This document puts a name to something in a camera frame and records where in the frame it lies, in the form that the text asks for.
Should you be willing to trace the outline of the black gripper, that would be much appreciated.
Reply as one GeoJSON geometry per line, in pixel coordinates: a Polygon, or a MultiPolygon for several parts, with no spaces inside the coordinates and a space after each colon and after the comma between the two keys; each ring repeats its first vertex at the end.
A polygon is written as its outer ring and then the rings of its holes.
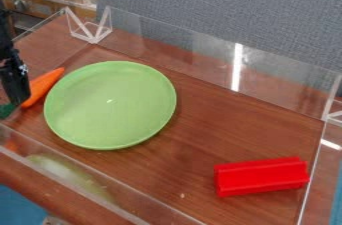
{"type": "Polygon", "coordinates": [[[0,79],[11,103],[19,106],[30,97],[28,68],[23,65],[10,32],[10,10],[0,0],[0,61],[11,62],[15,68],[0,69],[0,79]]]}

